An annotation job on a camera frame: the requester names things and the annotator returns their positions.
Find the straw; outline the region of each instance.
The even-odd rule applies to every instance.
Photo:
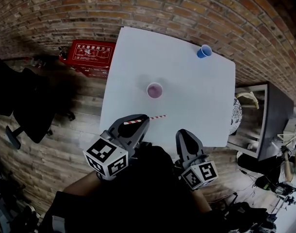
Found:
[[[149,117],[149,119],[154,120],[154,119],[158,119],[158,118],[163,118],[166,117],[167,115],[163,115],[163,116],[155,116],[155,117]],[[128,121],[128,122],[124,122],[124,125],[128,125],[128,124],[132,124],[132,123],[137,123],[137,122],[141,122],[142,120],[134,120],[134,121]]]

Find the red box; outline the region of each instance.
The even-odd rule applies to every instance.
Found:
[[[92,40],[74,40],[67,58],[60,61],[87,77],[107,79],[115,43]]]

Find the white marker cube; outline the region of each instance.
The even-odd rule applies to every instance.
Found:
[[[83,153],[88,164],[106,179],[115,176],[129,164],[129,153],[101,136]]]
[[[190,166],[181,176],[191,189],[206,186],[210,182],[218,179],[218,173],[214,161]]]

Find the wooden floor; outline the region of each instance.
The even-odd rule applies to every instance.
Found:
[[[7,64],[15,70],[30,67],[24,61],[10,61]],[[43,214],[50,207],[56,191],[92,171],[87,165],[82,150],[90,140],[100,134],[99,119],[106,81],[86,78],[82,74],[59,65],[48,64],[46,69],[34,72],[49,76],[53,80],[64,78],[76,87],[71,111],[76,120],[56,116],[52,124],[52,136],[45,136],[40,144],[32,142],[25,133],[19,136],[20,150],[15,150],[5,135],[7,125],[13,130],[18,127],[16,120],[0,116],[0,162],[4,173],[13,172],[20,184],[25,184],[25,196],[32,201],[36,211]],[[272,211],[277,198],[271,192],[253,187],[251,177],[240,172],[235,159],[236,151],[227,148],[208,150],[217,166],[219,179],[202,188],[208,201],[219,200],[237,191],[237,201],[247,201],[253,207],[267,208]]]

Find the plastic cup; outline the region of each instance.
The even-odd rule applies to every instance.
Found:
[[[212,55],[212,49],[209,45],[202,45],[199,51],[197,51],[197,56],[199,58],[205,58]]]
[[[147,86],[147,94],[152,99],[158,99],[163,93],[163,87],[159,83],[151,83]]]

